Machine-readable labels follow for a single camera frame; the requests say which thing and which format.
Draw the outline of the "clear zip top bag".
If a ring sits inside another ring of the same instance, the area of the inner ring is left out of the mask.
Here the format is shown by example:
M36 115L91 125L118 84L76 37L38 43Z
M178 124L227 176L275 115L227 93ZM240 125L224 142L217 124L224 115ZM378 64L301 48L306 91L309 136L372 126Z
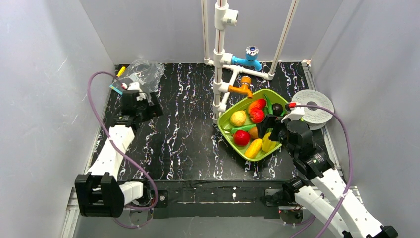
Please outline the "clear zip top bag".
M116 72L121 69L122 66L116 68ZM129 87L131 83L138 83L140 89L150 94L156 92L159 89L160 79L164 75L165 65L153 61L136 59L128 66L125 66L126 70L121 77L114 80L109 88L118 94L122 95L125 88L122 84Z

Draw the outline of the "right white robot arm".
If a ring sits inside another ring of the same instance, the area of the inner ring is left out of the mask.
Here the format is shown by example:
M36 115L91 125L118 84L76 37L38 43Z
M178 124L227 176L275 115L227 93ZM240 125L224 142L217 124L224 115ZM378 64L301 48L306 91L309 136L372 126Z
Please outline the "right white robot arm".
M288 103L284 116L267 115L257 123L259 136L271 129L269 139L286 147L294 166L304 178L293 177L272 197L272 203L297 203L308 209L324 226L317 237L329 229L337 238L396 238L391 225L377 220L355 197L334 163L315 147L313 132L301 118L307 105Z

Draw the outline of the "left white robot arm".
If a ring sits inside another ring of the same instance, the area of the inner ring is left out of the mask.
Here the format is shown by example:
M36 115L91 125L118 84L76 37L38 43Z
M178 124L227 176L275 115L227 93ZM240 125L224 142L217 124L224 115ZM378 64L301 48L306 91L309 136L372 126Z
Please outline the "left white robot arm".
M155 93L148 95L140 88L140 83L132 82L122 87L121 108L108 130L110 138L88 171L75 179L79 210L85 217L117 218L126 205L142 198L145 193L143 183L129 181L119 184L117 174L136 130L163 112Z

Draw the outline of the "red toy apple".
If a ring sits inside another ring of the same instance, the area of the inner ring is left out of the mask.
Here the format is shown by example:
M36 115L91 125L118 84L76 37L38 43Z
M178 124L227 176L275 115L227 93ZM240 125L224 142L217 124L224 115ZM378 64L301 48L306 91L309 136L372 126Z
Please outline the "red toy apple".
M250 135L244 130L238 130L233 134L233 142L237 146L246 146L250 139Z

